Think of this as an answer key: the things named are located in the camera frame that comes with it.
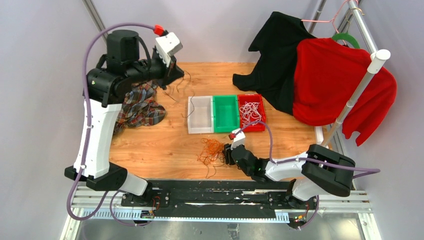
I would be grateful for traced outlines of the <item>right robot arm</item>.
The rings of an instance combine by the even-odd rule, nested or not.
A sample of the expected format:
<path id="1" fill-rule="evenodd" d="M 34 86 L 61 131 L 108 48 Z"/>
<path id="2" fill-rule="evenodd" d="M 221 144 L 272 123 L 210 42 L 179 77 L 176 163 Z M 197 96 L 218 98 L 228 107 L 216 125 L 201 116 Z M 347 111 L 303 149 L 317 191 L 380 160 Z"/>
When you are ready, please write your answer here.
<path id="1" fill-rule="evenodd" d="M 291 179 L 284 202 L 294 209 L 318 195 L 348 197 L 351 194 L 355 161 L 318 144 L 311 144 L 297 156 L 274 161 L 256 157 L 243 144 L 235 148 L 225 144 L 222 153 L 226 164 L 236 165 L 258 183 Z"/>

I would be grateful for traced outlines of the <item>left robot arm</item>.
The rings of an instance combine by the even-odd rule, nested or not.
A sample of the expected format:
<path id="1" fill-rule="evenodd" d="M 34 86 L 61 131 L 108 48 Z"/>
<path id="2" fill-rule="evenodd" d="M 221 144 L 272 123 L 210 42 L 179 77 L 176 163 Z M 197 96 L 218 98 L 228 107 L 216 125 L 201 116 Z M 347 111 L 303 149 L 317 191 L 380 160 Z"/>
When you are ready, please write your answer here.
<path id="1" fill-rule="evenodd" d="M 142 207 L 153 201 L 152 184 L 110 163 L 109 153 L 119 112 L 133 86 L 155 81 L 165 89 L 184 76 L 175 57 L 183 47 L 180 39 L 173 32 L 156 30 L 155 34 L 154 48 L 146 51 L 146 59 L 140 59 L 140 48 L 146 44 L 136 31 L 119 29 L 108 34 L 106 54 L 83 76 L 87 128 L 74 164 L 64 170 L 65 177 L 85 182 L 94 191 L 126 192 Z"/>

